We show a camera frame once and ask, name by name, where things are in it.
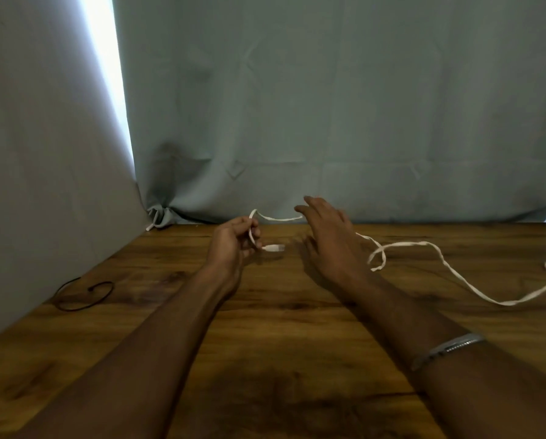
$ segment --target black cable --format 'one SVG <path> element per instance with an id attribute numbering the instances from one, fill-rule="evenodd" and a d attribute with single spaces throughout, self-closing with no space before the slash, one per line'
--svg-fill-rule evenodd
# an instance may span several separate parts
<path id="1" fill-rule="evenodd" d="M 90 303 L 84 307 L 80 307 L 80 308 L 64 308 L 62 307 L 58 302 L 55 301 L 55 298 L 56 296 L 59 294 L 59 292 L 61 290 L 64 289 L 64 287 L 72 282 L 75 282 L 76 280 L 80 279 L 80 277 L 77 277 L 75 279 L 72 279 L 72 280 L 68 280 L 67 282 L 65 282 L 61 287 L 59 287 L 57 289 L 57 291 L 53 294 L 52 298 L 51 298 L 51 303 L 54 307 L 56 307 L 58 310 L 60 311 L 65 311 L 65 312 L 75 312 L 75 311 L 81 311 L 81 310 L 86 310 L 87 308 L 92 308 L 94 305 L 98 305 L 99 303 L 102 303 L 113 291 L 114 291 L 114 282 L 111 282 L 109 280 L 107 281 L 103 281 L 103 282 L 99 282 L 97 283 L 96 285 L 93 285 L 91 287 L 88 287 L 88 291 L 89 292 L 92 292 L 94 291 L 94 288 L 96 288 L 97 286 L 100 286 L 100 285 L 107 285 L 107 284 L 110 284 L 112 285 L 111 288 L 110 288 L 110 291 L 108 291 L 108 293 L 106 293 L 105 295 L 103 295 L 100 299 L 98 299 L 96 302 L 94 303 Z"/>

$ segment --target wooden table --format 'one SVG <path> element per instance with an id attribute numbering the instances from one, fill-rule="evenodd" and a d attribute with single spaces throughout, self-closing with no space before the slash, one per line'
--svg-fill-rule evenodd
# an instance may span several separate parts
<path id="1" fill-rule="evenodd" d="M 288 245 L 248 265 L 197 354 L 170 437 L 442 438 L 439 426 L 385 350 L 306 272 L 292 239 L 303 225 L 265 225 Z M 92 309 L 50 303 L 0 334 L 0 437 L 20 428 L 108 353 L 203 261 L 210 226 L 138 237 L 68 290 L 102 280 L 114 293 Z M 427 240 L 472 284 L 497 299 L 546 283 L 546 224 L 361 225 L 381 243 Z M 546 294 L 513 308 L 477 298 L 430 248 L 387 251 L 384 276 L 409 294 L 546 372 Z"/>

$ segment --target white string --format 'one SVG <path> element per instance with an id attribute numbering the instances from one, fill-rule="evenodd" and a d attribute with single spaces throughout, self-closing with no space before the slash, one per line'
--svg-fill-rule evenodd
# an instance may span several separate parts
<path id="1" fill-rule="evenodd" d="M 249 217 L 250 218 L 253 218 L 253 216 L 255 215 L 255 213 L 259 214 L 261 217 L 263 217 L 263 219 L 265 220 L 269 220 L 269 221 L 275 221 L 275 222 L 290 222 L 290 221 L 293 221 L 293 220 L 299 220 L 301 218 L 303 218 L 303 216 L 299 216 L 299 217 L 293 217 L 291 219 L 273 219 L 271 217 L 266 217 L 264 216 L 263 214 L 261 214 L 260 212 L 258 212 L 256 209 L 254 209 Z M 356 235 L 358 236 L 361 236 L 363 239 L 366 239 L 366 240 L 370 240 L 370 241 L 373 241 L 376 245 L 377 245 L 377 249 L 374 250 L 372 252 L 372 254 L 368 257 L 368 260 L 367 260 L 367 264 L 370 265 L 370 263 L 372 262 L 372 260 L 375 258 L 375 256 L 379 253 L 381 253 L 381 264 L 379 266 L 375 266 L 374 268 L 371 268 L 371 271 L 379 271 L 379 270 L 382 270 L 383 267 L 386 265 L 386 255 L 385 255 L 385 250 L 388 249 L 388 248 L 392 248 L 393 246 L 431 246 L 432 248 L 434 248 L 437 252 L 438 252 L 438 256 L 440 257 L 440 260 L 442 261 L 442 263 L 444 264 L 444 266 L 446 268 L 448 268 L 450 270 L 450 272 L 452 274 L 454 274 L 454 276 L 461 280 L 469 289 L 470 291 L 472 291 L 474 294 L 478 295 L 480 298 L 486 300 L 487 302 L 491 302 L 491 303 L 495 303 L 497 305 L 502 305 L 502 306 L 505 306 L 505 307 L 512 307 L 514 305 L 517 305 L 518 303 L 522 303 L 522 302 L 527 302 L 528 300 L 531 300 L 531 299 L 534 299 L 535 297 L 538 297 L 539 295 L 542 295 L 543 293 L 546 292 L 546 285 L 541 287 L 539 290 L 535 290 L 535 291 L 532 291 L 531 293 L 528 293 L 526 295 L 524 295 L 523 297 L 521 297 L 520 299 L 518 300 L 506 300 L 506 301 L 503 301 L 503 302 L 498 302 L 496 301 L 495 299 L 492 299 L 490 298 L 489 296 L 487 296 L 486 294 L 484 294 L 483 292 L 479 291 L 476 287 L 472 286 L 470 283 L 468 283 L 468 281 L 462 277 L 460 275 L 460 273 L 458 271 L 456 271 L 447 261 L 446 259 L 444 258 L 444 255 L 442 254 L 442 250 L 440 250 L 440 248 L 433 244 L 433 243 L 430 243 L 430 242 L 425 242 L 425 241 L 422 241 L 422 242 L 396 242 L 396 243 L 390 243 L 390 244 L 385 244 L 385 245 L 381 245 L 379 242 L 377 242 L 375 239 L 373 239 L 372 237 L 370 236 L 364 236 L 362 234 L 359 234 L 359 233 L 356 233 Z M 253 235 L 251 233 L 251 231 L 249 230 L 248 232 L 248 237 L 251 239 L 251 242 L 255 245 L 255 239 L 253 239 Z M 267 249 L 269 246 L 273 247 L 283 247 L 283 249 L 278 249 L 280 251 L 283 251 L 285 246 L 284 245 L 267 245 L 267 246 L 264 246 L 263 249 L 264 250 L 269 250 Z"/>

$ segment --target bangle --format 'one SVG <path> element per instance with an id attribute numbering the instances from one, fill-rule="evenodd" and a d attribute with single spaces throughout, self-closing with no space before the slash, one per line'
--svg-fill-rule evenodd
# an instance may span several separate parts
<path id="1" fill-rule="evenodd" d="M 483 340 L 484 337 L 482 337 L 480 334 L 471 332 L 464 334 L 464 336 L 452 339 L 451 341 L 444 342 L 443 344 L 438 345 L 436 348 L 431 349 L 427 354 L 416 357 L 414 361 L 411 362 L 411 370 L 417 371 L 426 363 L 433 361 L 437 357 L 445 356 L 452 351 L 482 342 Z"/>

